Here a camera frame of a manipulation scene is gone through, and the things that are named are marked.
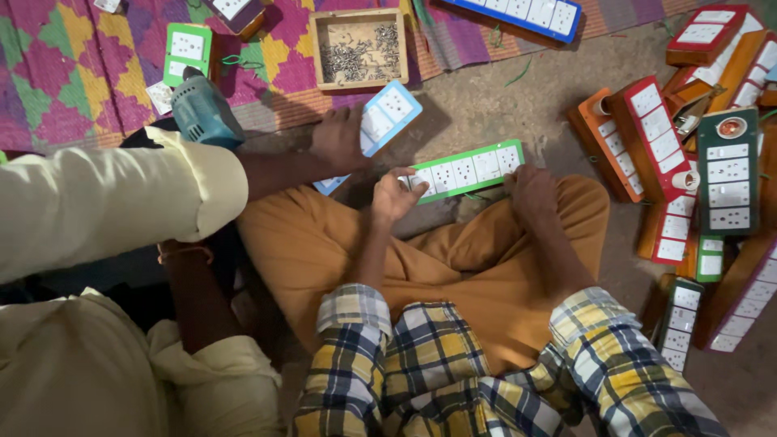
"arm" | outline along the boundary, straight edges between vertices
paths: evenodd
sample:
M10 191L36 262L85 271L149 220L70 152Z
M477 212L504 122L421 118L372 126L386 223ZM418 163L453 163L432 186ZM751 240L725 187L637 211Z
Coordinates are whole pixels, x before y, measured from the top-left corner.
M557 305L550 320L553 343L582 396L595 406L600 434L727 435L682 375L639 332L634 314L595 287L561 227L550 174L522 166L507 185L518 200L516 215L544 261L547 293Z
M300 407L297 435L379 435L385 379L384 353L391 340L389 307L377 290L383 283L391 228L429 187L408 191L397 180L413 169L394 169L375 185L365 245L347 278L351 283L324 296L318 332L324 345L313 358Z

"hand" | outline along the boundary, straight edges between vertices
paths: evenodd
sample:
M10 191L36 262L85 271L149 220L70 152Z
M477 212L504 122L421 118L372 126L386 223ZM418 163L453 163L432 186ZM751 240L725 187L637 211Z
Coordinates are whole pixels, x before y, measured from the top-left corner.
M321 124L313 129L310 153L328 166L329 177L345 176L372 166L372 160L361 152L359 130L364 104L353 109L328 110Z
M423 182L412 191L399 179L400 176L412 176L416 169L395 168L375 184L372 198L372 218L378 224L393 225L418 203L423 193L429 189L429 183Z
M528 231L559 223L556 184L548 170L529 164L504 177L504 186L513 198L513 211Z

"shirt sleeve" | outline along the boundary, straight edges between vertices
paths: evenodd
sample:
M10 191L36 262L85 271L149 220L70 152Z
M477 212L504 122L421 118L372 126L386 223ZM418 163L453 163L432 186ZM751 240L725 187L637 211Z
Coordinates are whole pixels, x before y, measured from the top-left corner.
M166 239L198 241L248 200L227 149L146 128L163 149L63 149L0 166L0 284Z
M313 357L296 435L380 435L389 306L374 288L346 284L324 296L317 330L324 345Z
M553 343L595 405L601 435L728 435L696 392L605 290L580 291L553 310Z

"white panel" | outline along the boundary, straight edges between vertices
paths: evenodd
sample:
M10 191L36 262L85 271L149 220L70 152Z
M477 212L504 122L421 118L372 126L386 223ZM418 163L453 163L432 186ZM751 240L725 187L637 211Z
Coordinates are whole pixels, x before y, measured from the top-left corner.
M684 287L675 287L674 289L674 306L682 306L683 308L693 309L696 311L699 307L699 299L701 299L702 293L696 290L691 290Z
M475 155L472 157L472 161L475 162L475 174L478 177L478 182L486 182L502 176L499 171L499 161L497 160L497 154L495 152L486 152Z
M734 311L734 316L752 317L753 319L757 319L758 316L761 315L761 311L764 310L766 304L767 302L761 300L742 299L742 301L739 302L737 310Z
M732 182L730 184L709 185L709 207L727 208L750 204L750 183Z
M629 185L632 186L632 189L638 196L645 191L645 188L642 186L642 181L639 179L639 174L637 173L634 173L629 177Z
M669 204L667 207L667 214L690 217L691 214L693 214L694 205L696 205L696 199L691 196L680 196Z
M658 162L663 161L679 148L680 142L678 142L678 136L674 133L674 129L669 129L650 143L650 150L653 151L653 155Z
M760 300L762 302L768 302L772 296L777 292L777 284L771 284L769 282L754 281L750 288L747 289L747 293L744 297L753 300Z
M521 164L521 160L518 158L518 150L514 145L497 149L497 159L499 160L499 171L502 173L502 176L515 172Z
M375 106L380 106L394 120L395 124L407 117L407 114L413 112L413 105L396 88L391 88L387 91L383 97L375 102Z
M753 326L755 319L748 319L746 317L731 316L720 330L721 334L733 335L734 337L744 337L747 334L747 330Z
M658 163L658 169L661 170L661 174L671 171L676 166L685 162L685 155L682 150L677 150L672 156Z
M451 163L453 166L453 176L456 178L456 185L459 188L468 187L478 183L475 176L475 163L472 158L459 159Z
M454 177L453 166L451 163L444 163L438 166L432 166L432 177L434 178L434 189L438 193L455 190L456 178Z
M710 147L707 149L707 160L714 161L716 159L731 159L741 158L747 156L747 151L750 150L748 144L735 144L735 145L721 145L720 147Z
M667 337L664 339L664 347L675 351L687 352L691 344L691 335L675 329L667 329Z
M378 105L371 106L361 118L361 128L370 136L373 142L381 141L392 128L394 123L381 112Z
M678 38L678 43L709 44L723 31L723 24L692 24Z
M746 229L750 227L749 208L713 209L709 212L710 229Z
M665 260L682 261L685 254L685 241L675 241L673 239L662 238L658 243L659 258Z
M599 135L602 137L606 137L607 135L610 135L612 132L615 132L615 129L618 126L615 125L615 120L610 120L607 123L604 123L603 125L599 126Z
M777 282L777 260L767 260L758 273L759 281Z
M664 110L663 106L658 107L655 111L645 116L640 122L649 142L672 129L672 122L669 120L667 111Z
M505 13L507 10L507 3L510 0L486 0L486 7L497 12Z
M664 220L664 229L661 236L674 239L687 239L688 230L691 228L691 219L667 215Z
M213 6L227 19L232 20L251 0L213 0Z
M704 11L700 12L693 20L694 23L722 23L726 24L736 15L731 11Z
M742 89L737 94L737 98L733 100L733 104L741 107L749 107L755 104L758 100L758 96L761 95L761 89L752 83L746 82L742 85Z
M146 88L146 93L151 97L151 102L156 108L156 112L159 115L167 114L172 110L170 106L170 98L172 97L172 89L165 85L164 82L157 82L152 86Z
M556 0L533 0L526 21L547 29L555 8Z
M674 307L669 316L669 327L684 332L693 331L693 323L696 321L696 311Z
M721 255L702 255L699 263L701 264L699 271L704 275L723 273L723 256Z
M202 61L204 46L205 38L199 35L191 35L189 33L183 32L173 32L170 54Z
M621 139L621 135L618 132L608 136L605 139L605 142L607 143L607 147L610 149L610 152L612 152L613 156L618 156L621 154L621 152L626 150L626 148L623 147L623 140Z
M631 156L629 156L628 153L621 153L620 156L615 158L615 161L618 161L618 165L621 167L621 170L623 170L623 173L627 177L631 176L631 174L636 171L634 168L634 163L631 160Z
M423 196L421 196L422 198L428 198L429 196L433 196L437 193L437 190L434 189L434 178L432 177L431 169L417 170L416 174L409 177L409 179L411 188L418 187L422 182L429 183L429 189L426 193L423 193Z
M529 15L529 6L531 6L531 0L510 0L505 13L517 19L526 19Z
M766 47L764 47L761 56L758 57L755 63L768 69L772 69L777 65L777 43L774 41L766 43Z
M705 239L702 244L702 250L710 252L723 252L723 241L719 239Z
M671 366L672 369L682 372L682 370L685 368L685 352L675 351L673 349L664 349L661 351L661 356L663 356L667 362L669 363L669 366Z
M730 335L718 334L715 336L710 349L720 352L733 352L737 348L737 345L742 339L739 337L731 337Z
M747 158L714 161L707 163L707 182L720 184L721 182L747 180L750 178L749 171L750 163Z
M636 112L636 116L639 118L645 117L651 110L656 109L661 105L661 94L658 93L656 84L651 83L650 86L638 92L632 97L632 106Z
M562 35L569 35L572 31L576 14L577 8L575 6L564 2L556 3L556 10L553 11L553 18L550 20L550 30Z

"wooden box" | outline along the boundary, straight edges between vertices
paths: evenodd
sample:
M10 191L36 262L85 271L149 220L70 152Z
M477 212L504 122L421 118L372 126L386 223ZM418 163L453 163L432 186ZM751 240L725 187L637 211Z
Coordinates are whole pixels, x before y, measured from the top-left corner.
M376 29L380 26L396 26L398 45L395 52L399 53L399 57L395 65L390 65L392 59L386 59L385 45L378 41ZM315 82L322 91L385 86L392 80L402 84L409 81L405 21L398 8L314 12L310 14L310 33ZM360 51L362 43L370 45L358 57L359 68L356 69L363 75L361 78L347 80L342 72L326 74L329 47Z

